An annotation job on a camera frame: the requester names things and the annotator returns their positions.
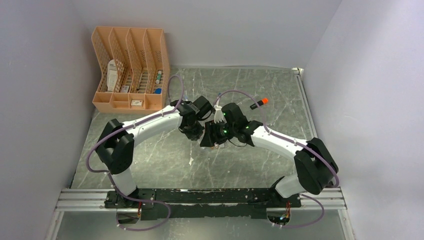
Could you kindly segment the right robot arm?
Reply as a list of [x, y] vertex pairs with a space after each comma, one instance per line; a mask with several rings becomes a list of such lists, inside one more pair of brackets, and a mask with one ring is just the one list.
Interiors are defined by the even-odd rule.
[[262, 122], [249, 121], [236, 103], [224, 105], [219, 113], [222, 120], [205, 123], [201, 147], [213, 148], [237, 138], [243, 144], [293, 159], [294, 174], [279, 178], [271, 187], [269, 199], [275, 207], [282, 207], [296, 194], [319, 195], [337, 174], [338, 167], [321, 139], [297, 139], [266, 128]]

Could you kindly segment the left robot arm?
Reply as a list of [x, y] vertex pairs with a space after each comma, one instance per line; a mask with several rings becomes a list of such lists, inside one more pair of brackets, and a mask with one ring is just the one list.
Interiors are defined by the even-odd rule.
[[175, 100], [163, 109], [135, 120], [110, 120], [94, 151], [120, 192], [118, 201], [124, 207], [132, 208], [139, 200], [138, 188], [131, 173], [136, 146], [159, 133], [173, 130], [179, 130], [189, 140], [197, 141], [204, 133], [201, 122], [214, 113], [212, 104], [200, 96], [195, 101]]

